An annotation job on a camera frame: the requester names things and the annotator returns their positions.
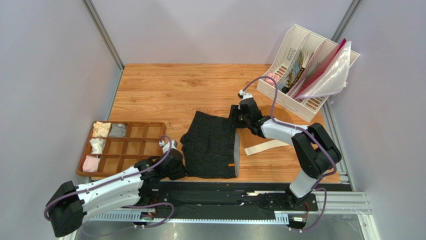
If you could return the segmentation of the black striped underwear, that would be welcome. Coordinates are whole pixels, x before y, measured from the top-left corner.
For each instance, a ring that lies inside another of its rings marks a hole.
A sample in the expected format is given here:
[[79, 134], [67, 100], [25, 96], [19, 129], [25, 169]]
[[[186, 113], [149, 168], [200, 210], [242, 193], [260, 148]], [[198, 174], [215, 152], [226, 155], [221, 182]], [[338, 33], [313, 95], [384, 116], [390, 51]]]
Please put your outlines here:
[[236, 129], [224, 117], [197, 111], [181, 139], [185, 168], [190, 177], [232, 179]]

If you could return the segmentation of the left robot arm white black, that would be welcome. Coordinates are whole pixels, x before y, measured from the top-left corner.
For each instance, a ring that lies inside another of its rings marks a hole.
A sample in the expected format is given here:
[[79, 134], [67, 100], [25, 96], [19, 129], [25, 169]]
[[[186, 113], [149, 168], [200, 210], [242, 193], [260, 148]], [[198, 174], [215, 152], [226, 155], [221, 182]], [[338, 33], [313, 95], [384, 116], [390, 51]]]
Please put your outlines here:
[[167, 199], [157, 200], [153, 187], [160, 180], [181, 179], [187, 171], [176, 140], [160, 141], [163, 154], [143, 159], [112, 176], [91, 183], [60, 185], [48, 201], [44, 217], [51, 223], [55, 237], [78, 230], [90, 219], [118, 208], [155, 209], [174, 206]]

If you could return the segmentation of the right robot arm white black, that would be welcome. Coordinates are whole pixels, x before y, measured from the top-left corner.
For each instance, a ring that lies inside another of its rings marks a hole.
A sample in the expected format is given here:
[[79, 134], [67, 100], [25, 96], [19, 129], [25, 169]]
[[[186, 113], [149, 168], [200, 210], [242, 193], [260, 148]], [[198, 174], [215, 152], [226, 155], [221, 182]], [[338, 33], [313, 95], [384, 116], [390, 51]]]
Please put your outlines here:
[[232, 105], [228, 122], [237, 129], [249, 129], [263, 139], [293, 146], [301, 171], [285, 190], [288, 205], [299, 205], [315, 186], [334, 170], [342, 154], [320, 123], [297, 125], [263, 115], [252, 94], [240, 90], [238, 105]]

